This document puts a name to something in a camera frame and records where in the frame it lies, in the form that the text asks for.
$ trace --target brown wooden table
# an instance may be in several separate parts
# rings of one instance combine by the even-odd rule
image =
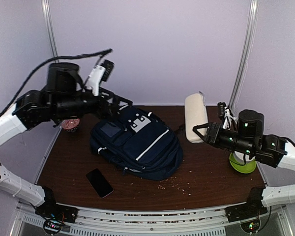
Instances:
[[[143,108],[159,115],[172,129],[184,123],[183,107]],[[216,107],[207,111],[210,121],[218,121]],[[172,177],[152,181],[123,176],[114,165],[90,153],[89,133],[97,122],[87,115],[76,133],[61,131],[48,157],[38,183],[52,188],[59,203],[113,210],[192,209],[245,202],[252,187],[264,185],[257,169],[248,175],[238,173],[223,150],[192,144],[184,132],[179,135],[184,161]],[[85,176],[95,168],[115,189],[104,199],[98,197]]]

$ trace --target robotic arm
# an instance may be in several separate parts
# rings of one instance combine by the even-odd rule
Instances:
[[[219,117],[227,118],[225,103],[218,104]],[[199,129],[205,128],[202,135]],[[285,137],[264,135],[264,115],[252,110],[243,110],[238,115],[234,130],[211,122],[194,126],[193,131],[213,147],[226,149],[236,154],[239,163],[255,159],[260,163],[295,171],[295,143]],[[295,203],[295,184],[282,187],[255,187],[247,203],[226,209],[229,221],[242,219],[245,214],[255,216],[261,209],[278,204]]]
[[[0,146],[46,121],[52,120],[58,125],[64,119],[80,118],[89,113],[99,119],[114,119],[120,102],[128,105],[132,102],[100,87],[102,81],[107,81],[113,67],[108,60],[96,64],[83,83],[78,65],[68,62],[50,64],[46,86],[40,91],[25,93],[0,117]],[[64,209],[57,205],[51,189],[21,179],[1,163],[0,189],[29,202],[43,217],[62,219],[62,214],[68,211],[70,217],[67,218],[74,222],[74,215],[77,215],[75,208]]]

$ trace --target black smartphone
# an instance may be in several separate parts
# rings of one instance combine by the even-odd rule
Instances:
[[[92,170],[86,176],[100,198],[105,198],[114,191],[99,169]]]

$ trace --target white panel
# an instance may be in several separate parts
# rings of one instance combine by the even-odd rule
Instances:
[[[295,0],[262,0],[236,111],[265,115],[265,133],[295,142]],[[261,165],[270,186],[295,183],[295,172]],[[295,226],[295,207],[289,212]]]
[[[59,55],[113,48],[104,85],[135,104],[180,104],[205,94],[228,101],[242,52],[249,0],[53,0]],[[78,61],[84,78],[94,59]]]
[[[51,55],[41,1],[0,1],[0,111],[30,71]],[[41,89],[46,74],[46,67],[39,70],[23,93]],[[42,124],[13,138],[0,147],[0,160],[13,173],[33,182],[55,131],[51,124]],[[8,235],[16,203],[0,192],[0,236]]]

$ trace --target phone screen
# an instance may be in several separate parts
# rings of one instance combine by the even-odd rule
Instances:
[[[114,191],[99,169],[92,170],[86,176],[99,197],[105,198]]]

